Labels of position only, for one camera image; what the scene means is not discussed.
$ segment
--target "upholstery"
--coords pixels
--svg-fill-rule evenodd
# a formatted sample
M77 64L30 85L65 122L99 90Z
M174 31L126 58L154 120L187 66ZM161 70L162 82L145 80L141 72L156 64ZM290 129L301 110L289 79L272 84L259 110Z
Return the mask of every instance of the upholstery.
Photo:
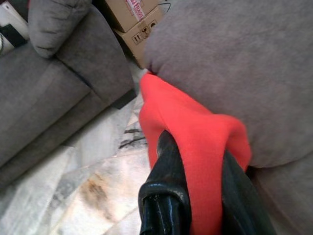
M91 0L31 0L29 37L44 58L53 56L88 13Z
M121 46L95 7L90 9L56 56L107 104L111 104L133 86L131 79L125 79L130 76L130 71L125 66L126 58Z
M147 68L212 112L240 119L252 166L301 159L313 151L312 7L181 0L147 39Z
M313 154L252 177L279 235L313 233Z
M0 166L90 92L60 61L28 43L0 58Z
M82 98L76 106L0 167L0 190L12 181L12 177L22 175L46 157L105 107L94 92Z

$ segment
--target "box symbol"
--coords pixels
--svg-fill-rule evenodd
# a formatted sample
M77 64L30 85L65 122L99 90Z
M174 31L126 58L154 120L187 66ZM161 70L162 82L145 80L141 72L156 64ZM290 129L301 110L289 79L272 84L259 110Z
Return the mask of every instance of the box symbol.
M137 33L132 37L132 40L136 45L138 45L139 43L142 42L143 38L140 33Z
M152 29L156 24L157 24L157 21L156 21L156 20L150 22L150 23L149 23L149 28Z
M150 29L148 28L148 26L144 27L142 30L141 30L141 35L144 39L146 39L150 34Z

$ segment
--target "throw pillow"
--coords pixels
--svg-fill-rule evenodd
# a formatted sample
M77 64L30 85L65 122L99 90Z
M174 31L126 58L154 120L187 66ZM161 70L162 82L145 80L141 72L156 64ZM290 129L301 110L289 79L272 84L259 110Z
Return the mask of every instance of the throw pillow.
M31 0L30 41L39 55L50 58L88 13L92 0Z

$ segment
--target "tile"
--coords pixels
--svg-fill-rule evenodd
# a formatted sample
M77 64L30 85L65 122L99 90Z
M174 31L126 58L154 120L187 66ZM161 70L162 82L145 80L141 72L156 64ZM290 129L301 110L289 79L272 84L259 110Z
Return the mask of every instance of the tile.
M77 189L100 167L102 163L87 166L64 174L47 207L37 234L49 234L62 220L64 213L72 203Z
M135 208L130 214L119 223L112 226L103 235L137 235L140 233L141 221L139 209Z
M116 154L118 146L132 114L135 100L121 110L111 108L88 124L73 137L75 158L72 158L65 173L93 165Z
M140 111L142 105L143 105L143 98L142 98L141 93L139 93L138 96L137 96L137 98L136 98L136 102L135 102L135 105L134 105L134 110L133 110L133 112L139 113L139 111Z
M149 172L146 148L105 159L50 234L104 234L136 209L139 188Z
M147 146L146 138L144 137L140 128L139 122L135 122L127 126L119 146L118 156L125 154L125 152L132 152L131 150L142 149Z
M1 234L35 234L72 153L72 147L61 146L20 178L1 215Z
M127 125L128 126L132 125L132 124L134 124L137 121L138 121L138 117L135 115L135 113L132 113Z

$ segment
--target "red cloth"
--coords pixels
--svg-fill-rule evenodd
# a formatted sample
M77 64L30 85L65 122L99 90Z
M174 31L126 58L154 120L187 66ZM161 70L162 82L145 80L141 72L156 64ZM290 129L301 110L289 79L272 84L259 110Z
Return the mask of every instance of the red cloth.
M144 105L139 121L151 167L167 130L181 154L192 210L192 235L219 235L222 222L222 161L225 149L245 170L250 160L246 129L237 119L212 114L191 97L147 73L140 82Z

